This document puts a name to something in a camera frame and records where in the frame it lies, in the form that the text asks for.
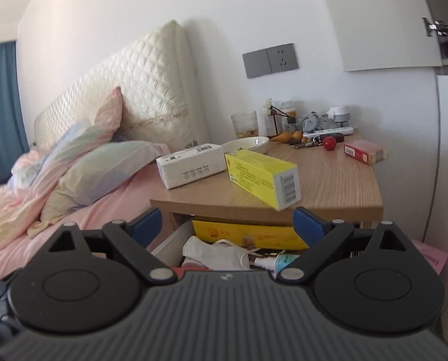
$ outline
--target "pink paper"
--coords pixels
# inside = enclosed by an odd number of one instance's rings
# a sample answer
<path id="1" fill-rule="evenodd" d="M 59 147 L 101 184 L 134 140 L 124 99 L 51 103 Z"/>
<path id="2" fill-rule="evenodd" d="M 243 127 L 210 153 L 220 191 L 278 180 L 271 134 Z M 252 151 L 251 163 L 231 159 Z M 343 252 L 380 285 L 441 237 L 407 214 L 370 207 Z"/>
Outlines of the pink paper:
<path id="1" fill-rule="evenodd" d="M 411 241 L 419 252 L 421 252 L 421 254 L 426 258 L 436 273 L 441 273 L 441 270 L 447 261 L 448 253 L 415 239 L 411 239 Z"/>

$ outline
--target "circular pad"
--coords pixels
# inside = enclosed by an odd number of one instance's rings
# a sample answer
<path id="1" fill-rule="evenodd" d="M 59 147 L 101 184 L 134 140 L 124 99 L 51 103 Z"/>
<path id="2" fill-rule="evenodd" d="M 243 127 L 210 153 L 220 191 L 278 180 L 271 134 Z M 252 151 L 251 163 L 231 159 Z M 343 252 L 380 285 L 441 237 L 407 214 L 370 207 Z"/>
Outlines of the circular pad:
<path id="1" fill-rule="evenodd" d="M 355 287 L 370 299 L 391 301 L 407 295 L 411 290 L 411 281 L 398 271 L 374 269 L 359 274 Z"/>
<path id="2" fill-rule="evenodd" d="M 323 312 L 366 333 L 402 334 L 432 325 L 444 287 L 422 257 L 408 255 L 376 249 L 326 267 L 314 287 Z"/>
<path id="3" fill-rule="evenodd" d="M 50 276 L 44 282 L 44 292 L 57 301 L 84 300 L 97 290 L 99 279 L 84 270 L 67 270 Z"/>
<path id="4" fill-rule="evenodd" d="M 69 251 L 32 260 L 12 283 L 9 302 L 26 326 L 68 335 L 110 326 L 140 294 L 140 282 L 126 266 Z"/>

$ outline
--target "yellow box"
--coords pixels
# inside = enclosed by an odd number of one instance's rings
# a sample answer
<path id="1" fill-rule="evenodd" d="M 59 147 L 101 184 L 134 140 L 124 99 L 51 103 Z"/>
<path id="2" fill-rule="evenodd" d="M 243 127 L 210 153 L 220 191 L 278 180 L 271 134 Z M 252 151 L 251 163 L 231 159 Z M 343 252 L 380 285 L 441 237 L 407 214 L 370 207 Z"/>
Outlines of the yellow box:
<path id="1" fill-rule="evenodd" d="M 297 165 L 241 149 L 225 155 L 229 177 L 276 210 L 301 200 Z"/>
<path id="2" fill-rule="evenodd" d="M 204 242 L 214 243 L 217 240 L 227 239 L 243 247 L 292 251 L 309 248 L 292 227 L 227 224 L 198 220 L 192 220 L 192 224 L 196 236 Z"/>

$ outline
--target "red ball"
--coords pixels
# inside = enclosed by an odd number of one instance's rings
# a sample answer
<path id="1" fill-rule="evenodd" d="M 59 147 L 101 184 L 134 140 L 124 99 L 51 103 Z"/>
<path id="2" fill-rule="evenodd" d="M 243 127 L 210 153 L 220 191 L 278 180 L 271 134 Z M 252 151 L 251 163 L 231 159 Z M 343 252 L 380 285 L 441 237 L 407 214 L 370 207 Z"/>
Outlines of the red ball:
<path id="1" fill-rule="evenodd" d="M 334 137 L 326 137 L 322 141 L 322 146 L 326 148 L 326 150 L 334 150 L 337 145 L 337 141 Z"/>

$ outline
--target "wall switch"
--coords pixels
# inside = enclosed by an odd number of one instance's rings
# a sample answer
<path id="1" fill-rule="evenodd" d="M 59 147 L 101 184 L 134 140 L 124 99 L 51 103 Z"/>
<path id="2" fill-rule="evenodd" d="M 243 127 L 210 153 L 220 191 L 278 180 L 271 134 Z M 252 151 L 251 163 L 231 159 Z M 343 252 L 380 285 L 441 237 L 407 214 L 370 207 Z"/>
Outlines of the wall switch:
<path id="1" fill-rule="evenodd" d="M 299 69 L 297 56 L 295 54 L 294 43 L 275 46 L 267 49 L 272 73 L 292 71 Z"/>
<path id="2" fill-rule="evenodd" d="M 242 58 L 248 79 L 272 73 L 266 49 L 242 54 Z"/>

